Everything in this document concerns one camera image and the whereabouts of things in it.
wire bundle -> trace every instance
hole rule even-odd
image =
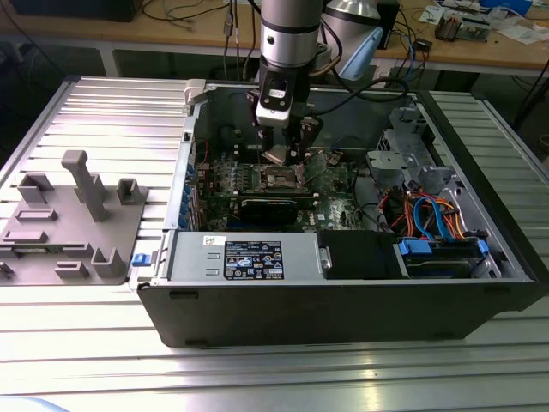
[[[391,224],[391,229],[396,230],[402,221],[405,221],[406,226],[401,230],[402,235],[414,237],[419,231],[423,235],[421,239],[436,241],[435,237],[428,231],[434,217],[437,230],[443,239],[465,239],[460,223],[459,210],[447,200],[435,198],[423,192],[410,193],[404,197],[403,208],[404,213]],[[420,211],[422,209],[432,210],[432,216],[427,219],[425,224],[420,221]]]

blue cable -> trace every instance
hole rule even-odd
[[[431,202],[432,203],[432,207],[435,211],[435,218],[437,220],[437,227],[438,227],[438,231],[440,232],[440,235],[444,238],[444,239],[447,239],[447,240],[454,240],[454,238],[452,237],[452,235],[449,233],[448,229],[446,228],[446,226],[444,225],[444,222],[443,222],[443,215],[440,213],[440,209],[438,208],[438,203],[435,202],[434,200],[430,199],[429,197],[422,197],[420,200],[418,200],[415,205],[413,206],[413,223],[415,224],[415,226],[419,229],[420,232],[422,232],[427,238],[429,238],[429,240],[431,242],[434,242],[435,241],[435,238],[433,237],[432,234],[430,234],[429,232],[427,232],[422,226],[421,226],[421,222],[419,221],[419,208],[421,207],[421,205],[424,203],[424,202]]]

blue latch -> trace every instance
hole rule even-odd
[[[431,245],[427,240],[404,239],[398,244],[402,256],[415,254],[432,254]]]
[[[145,253],[136,253],[133,259],[131,259],[131,265],[136,268],[150,266],[151,264],[151,255]]]
[[[479,247],[479,250],[480,250],[480,253],[482,253],[482,256],[488,255],[490,248],[488,247],[488,244],[484,240],[479,240],[477,242],[477,246]]]

power supply label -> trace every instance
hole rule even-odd
[[[229,281],[284,279],[280,242],[225,242],[224,276]]]

paper on table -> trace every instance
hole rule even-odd
[[[425,7],[425,11],[419,18],[419,21],[422,21],[424,23],[431,23],[436,26],[440,21],[441,17],[443,16],[443,13],[445,10],[452,10],[459,15],[467,15],[467,13],[463,13],[462,11],[456,11],[453,9],[448,9],[447,7],[427,6]]]
[[[505,28],[503,30],[498,30],[498,33],[501,33],[503,36],[509,37],[510,39],[520,41],[524,45],[531,45],[532,43],[541,40],[539,33],[523,26]]]

